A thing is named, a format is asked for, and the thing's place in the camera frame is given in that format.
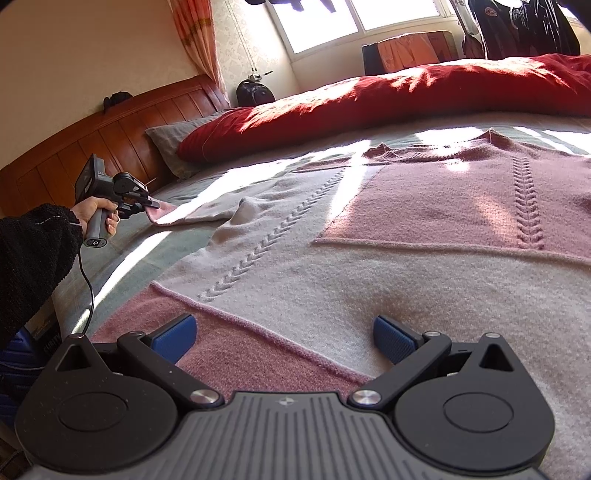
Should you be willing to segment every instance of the red pillow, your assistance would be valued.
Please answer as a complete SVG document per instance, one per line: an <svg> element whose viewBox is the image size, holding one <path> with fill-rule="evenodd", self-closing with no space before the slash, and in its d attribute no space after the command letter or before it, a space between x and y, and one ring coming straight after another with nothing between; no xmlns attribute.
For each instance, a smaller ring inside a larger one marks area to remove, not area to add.
<svg viewBox="0 0 591 480"><path fill-rule="evenodd" d="M217 163L344 131L486 111L591 115L591 56L466 59L352 78L230 111L193 131L177 154Z"/></svg>

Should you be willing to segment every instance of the pink border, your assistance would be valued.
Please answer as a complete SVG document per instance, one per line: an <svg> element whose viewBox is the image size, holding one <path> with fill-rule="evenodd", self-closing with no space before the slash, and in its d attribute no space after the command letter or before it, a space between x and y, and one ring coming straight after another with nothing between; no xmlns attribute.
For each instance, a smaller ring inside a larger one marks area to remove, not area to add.
<svg viewBox="0 0 591 480"><path fill-rule="evenodd" d="M494 254L499 257L517 257L528 258L530 260L553 260L561 261L567 264L578 265L580 267L591 267L591 258L577 257L576 255L566 255L557 252L548 252L540 250L529 250L522 248L504 248L489 247L486 245L458 245L458 244L409 244L404 242L388 242L379 240L364 240L361 238L342 238L342 237L316 237L311 242L312 245L356 245L359 247L376 247L399 249L421 252L439 252L439 253L480 253Z"/></svg>
<svg viewBox="0 0 591 480"><path fill-rule="evenodd" d="M344 380L347 380L352 383L364 384L373 379L373 377L369 375L357 372L352 368L338 364L337 362L319 353L309 350L299 345L298 343L292 342L291 340L288 340L287 338L278 335L277 333L272 332L271 330L268 330L256 323L250 322L249 320L243 319L241 317L237 317L235 315L232 315L231 313L224 312L223 310L219 310L217 308L210 307L203 303L199 303L184 295L169 290L166 287L163 287L160 283L158 283L155 280L150 283L150 286L154 287L159 293L166 295L167 297L171 297L174 300L178 300L196 310L211 315L215 315L216 317L221 318L222 320L228 323L249 330L261 336L269 343L277 345L291 353L294 353L302 357L303 359L308 360L309 362L324 368L326 371L343 378Z"/></svg>

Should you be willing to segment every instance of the black sleeve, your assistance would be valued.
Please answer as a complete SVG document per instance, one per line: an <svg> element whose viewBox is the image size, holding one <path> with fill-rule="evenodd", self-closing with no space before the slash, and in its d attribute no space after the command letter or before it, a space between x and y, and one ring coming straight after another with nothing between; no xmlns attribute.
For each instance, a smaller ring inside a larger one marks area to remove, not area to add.
<svg viewBox="0 0 591 480"><path fill-rule="evenodd" d="M81 245L80 222L65 207L0 219L0 349L51 296Z"/></svg>

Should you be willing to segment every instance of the blue gripper pad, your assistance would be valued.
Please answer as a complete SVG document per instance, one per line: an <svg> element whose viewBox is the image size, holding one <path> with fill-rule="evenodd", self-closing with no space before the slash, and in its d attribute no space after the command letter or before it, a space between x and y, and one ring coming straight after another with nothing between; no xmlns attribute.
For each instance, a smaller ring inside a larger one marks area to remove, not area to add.
<svg viewBox="0 0 591 480"><path fill-rule="evenodd" d="M197 320L193 315L183 314L161 329L150 333L150 348L175 364L189 351L197 339Z"/></svg>
<svg viewBox="0 0 591 480"><path fill-rule="evenodd" d="M382 316L374 320L374 345L394 365L421 346L423 344L421 340L421 336L411 330L404 332L398 322Z"/></svg>

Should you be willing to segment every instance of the window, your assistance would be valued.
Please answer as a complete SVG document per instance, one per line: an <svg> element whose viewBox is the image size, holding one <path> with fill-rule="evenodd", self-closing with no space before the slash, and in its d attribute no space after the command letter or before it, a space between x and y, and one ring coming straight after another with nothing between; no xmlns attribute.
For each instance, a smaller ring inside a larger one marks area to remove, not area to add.
<svg viewBox="0 0 591 480"><path fill-rule="evenodd" d="M439 15L433 0L351 0L364 29Z"/></svg>
<svg viewBox="0 0 591 480"><path fill-rule="evenodd" d="M345 0L333 0L335 13L320 0L303 0L301 4L303 12L296 12L289 4L275 6L294 53L358 32Z"/></svg>
<svg viewBox="0 0 591 480"><path fill-rule="evenodd" d="M367 31L429 17L449 17L449 0L332 0L330 13L320 0L301 0L303 12L290 4L273 5L284 41L294 54L347 36L363 37Z"/></svg>

